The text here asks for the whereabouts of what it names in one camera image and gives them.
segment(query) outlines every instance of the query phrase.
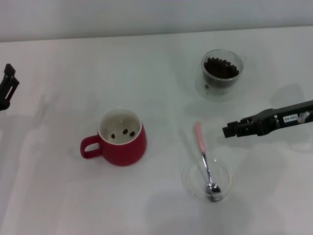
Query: mug handle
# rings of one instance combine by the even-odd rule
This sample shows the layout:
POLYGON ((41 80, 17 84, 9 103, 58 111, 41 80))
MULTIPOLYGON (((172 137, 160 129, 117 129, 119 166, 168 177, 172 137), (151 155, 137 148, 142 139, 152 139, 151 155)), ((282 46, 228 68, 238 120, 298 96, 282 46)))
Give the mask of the mug handle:
POLYGON ((99 136, 90 136, 85 139, 80 143, 80 154, 83 156, 85 159, 90 159, 90 158, 95 158, 99 157, 101 155, 101 150, 100 148, 91 150, 91 151, 85 151, 86 147, 94 144, 94 143, 99 143, 99 136))

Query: spoon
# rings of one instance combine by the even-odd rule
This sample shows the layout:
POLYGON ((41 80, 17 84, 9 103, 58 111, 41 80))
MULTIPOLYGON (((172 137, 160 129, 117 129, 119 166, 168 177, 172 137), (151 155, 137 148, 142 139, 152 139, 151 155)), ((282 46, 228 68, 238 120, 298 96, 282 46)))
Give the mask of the spoon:
POLYGON ((202 137, 201 125, 202 125, 202 123, 200 121, 197 121, 196 125, 194 127, 195 127, 197 142, 198 142, 198 145, 199 145, 199 148, 201 151, 203 163, 204 163, 206 173, 208 176, 208 184, 206 186, 205 192, 206 192, 206 194, 210 195, 209 200, 211 200, 212 202, 218 202, 218 201, 221 201, 221 198, 215 198, 214 194, 221 193, 221 189, 212 180, 212 177, 211 177, 209 165, 208 165, 207 160, 206 160, 205 146, 204 146, 204 141, 203 141, 203 137, 202 137))

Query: white table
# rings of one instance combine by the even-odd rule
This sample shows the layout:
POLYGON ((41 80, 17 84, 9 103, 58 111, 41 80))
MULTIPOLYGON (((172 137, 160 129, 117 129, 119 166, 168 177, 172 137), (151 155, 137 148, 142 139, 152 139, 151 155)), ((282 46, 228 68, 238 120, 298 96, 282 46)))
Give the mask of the white table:
POLYGON ((313 124, 228 138, 228 122, 313 99, 313 27, 0 44, 21 82, 0 112, 1 235, 313 234, 313 124), (226 48, 245 59, 230 100, 199 93, 200 61, 226 48), (116 167, 79 145, 109 109, 142 118, 145 156, 116 167), (195 200, 183 169, 200 155, 234 175, 218 204, 195 200))

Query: glass bowl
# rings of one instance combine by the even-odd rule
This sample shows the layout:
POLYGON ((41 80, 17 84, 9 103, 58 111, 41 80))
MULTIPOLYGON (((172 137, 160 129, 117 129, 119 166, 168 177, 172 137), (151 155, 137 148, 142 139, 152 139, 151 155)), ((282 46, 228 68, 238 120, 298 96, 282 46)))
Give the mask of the glass bowl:
POLYGON ((193 196, 205 202, 219 202, 225 199, 232 187, 232 175, 228 167, 217 159, 208 159, 207 163, 211 172, 213 181, 221 189, 221 193, 207 194, 206 186, 208 177, 202 159, 195 164, 186 167, 183 171, 183 183, 193 196))
POLYGON ((201 60, 201 68, 203 78, 209 87, 213 87, 215 89, 225 89, 231 87, 238 81, 244 66, 240 57, 236 55, 234 52, 224 49, 216 49, 205 54, 205 56, 201 60), (207 61, 209 57, 219 58, 230 62, 232 65, 237 67, 237 70, 239 70, 239 74, 232 78, 218 78, 213 76, 204 67, 204 63, 207 61))

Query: clear glass jar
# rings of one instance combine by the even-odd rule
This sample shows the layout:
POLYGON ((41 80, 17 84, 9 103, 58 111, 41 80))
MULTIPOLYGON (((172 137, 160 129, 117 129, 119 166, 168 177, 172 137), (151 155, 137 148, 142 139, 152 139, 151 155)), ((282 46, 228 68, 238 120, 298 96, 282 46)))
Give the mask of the clear glass jar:
POLYGON ((201 68, 202 68, 203 78, 209 87, 212 87, 215 89, 225 89, 225 88, 231 87, 234 83, 238 81, 243 71, 244 66, 240 57, 236 55, 234 52, 231 52, 229 50, 224 50, 224 49, 216 49, 205 54, 205 56, 202 58, 202 61, 201 61, 201 68), (227 78, 227 79, 218 78, 218 77, 211 75, 205 69, 204 63, 207 61, 208 58, 212 58, 212 57, 230 62, 232 65, 237 67, 239 74, 235 77, 227 78))

